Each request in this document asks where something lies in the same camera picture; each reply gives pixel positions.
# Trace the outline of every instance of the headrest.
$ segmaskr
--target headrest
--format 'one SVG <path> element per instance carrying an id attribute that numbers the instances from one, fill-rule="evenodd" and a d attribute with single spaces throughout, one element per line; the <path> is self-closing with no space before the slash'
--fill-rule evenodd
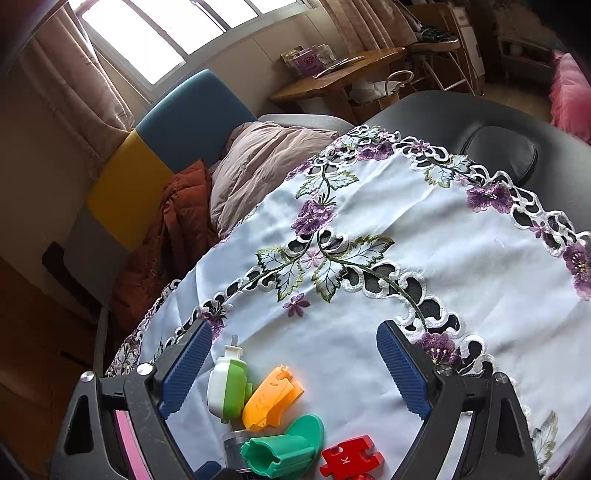
<path id="1" fill-rule="evenodd" d="M 462 153 L 478 164 L 498 165 L 498 169 L 505 170 L 517 186 L 525 183 L 538 159 L 538 151 L 529 139 L 493 125 L 476 130 Z"/>

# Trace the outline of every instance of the window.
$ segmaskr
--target window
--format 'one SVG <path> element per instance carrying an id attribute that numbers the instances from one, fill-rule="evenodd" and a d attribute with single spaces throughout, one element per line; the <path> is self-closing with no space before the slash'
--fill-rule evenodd
<path id="1" fill-rule="evenodd" d="M 102 56 L 149 100 L 304 0 L 69 0 Z"/>

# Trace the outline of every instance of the wooden desk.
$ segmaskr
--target wooden desk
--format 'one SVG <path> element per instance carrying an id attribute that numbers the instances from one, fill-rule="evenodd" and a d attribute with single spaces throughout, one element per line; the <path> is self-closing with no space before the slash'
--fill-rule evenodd
<path id="1" fill-rule="evenodd" d="M 305 98 L 324 97 L 332 112 L 344 120 L 356 125 L 353 110 L 343 87 L 365 77 L 372 70 L 391 64 L 405 57 L 407 51 L 402 48 L 383 48 L 382 50 L 362 51 L 349 55 L 349 58 L 363 55 L 363 60 L 324 75 L 319 79 L 306 77 L 271 95 L 269 100 L 276 104 L 294 102 Z"/>

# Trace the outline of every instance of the beige blanket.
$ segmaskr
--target beige blanket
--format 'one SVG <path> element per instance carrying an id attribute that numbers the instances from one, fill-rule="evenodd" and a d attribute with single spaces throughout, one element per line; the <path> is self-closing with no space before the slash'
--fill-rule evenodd
<path id="1" fill-rule="evenodd" d="M 286 175 L 327 147 L 338 134 L 304 127 L 252 122 L 230 136 L 228 154 L 213 173 L 209 209 L 220 238 L 226 237 Z"/>

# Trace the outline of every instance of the red puzzle piece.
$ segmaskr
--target red puzzle piece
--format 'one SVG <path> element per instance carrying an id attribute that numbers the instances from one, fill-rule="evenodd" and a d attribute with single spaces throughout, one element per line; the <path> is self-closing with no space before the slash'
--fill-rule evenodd
<path id="1" fill-rule="evenodd" d="M 368 455 L 365 451 L 372 449 L 374 443 L 369 435 L 363 435 L 354 439 L 339 443 L 336 447 L 322 450 L 322 457 L 326 465 L 320 467 L 320 473 L 324 476 L 332 476 L 335 480 L 345 480 L 353 476 L 365 476 L 365 473 L 373 470 L 384 461 L 381 453 L 375 452 Z"/>

